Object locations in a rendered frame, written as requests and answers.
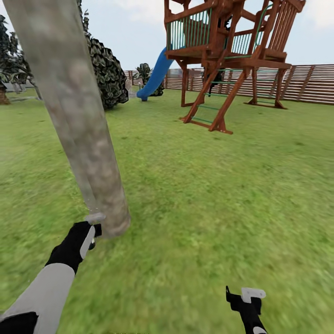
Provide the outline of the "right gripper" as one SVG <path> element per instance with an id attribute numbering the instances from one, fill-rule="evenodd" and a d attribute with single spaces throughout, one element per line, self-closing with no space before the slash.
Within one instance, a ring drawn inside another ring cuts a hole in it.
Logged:
<path id="1" fill-rule="evenodd" d="M 261 313 L 261 301 L 256 297 L 251 297 L 251 302 L 245 303 L 240 295 L 231 294 L 229 290 L 227 290 L 226 300 L 231 302 L 231 309 L 239 311 L 242 317 L 246 312 L 253 312 L 257 316 Z"/>

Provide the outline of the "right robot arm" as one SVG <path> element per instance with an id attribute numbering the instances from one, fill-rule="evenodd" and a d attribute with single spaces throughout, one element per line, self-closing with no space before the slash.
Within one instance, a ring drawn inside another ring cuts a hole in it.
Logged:
<path id="1" fill-rule="evenodd" d="M 234 295 L 226 291 L 226 300 L 231 302 L 231 309 L 240 312 L 247 334 L 267 334 L 258 317 L 261 313 L 261 298 L 266 297 L 265 291 L 242 287 L 241 292 L 242 295 Z"/>

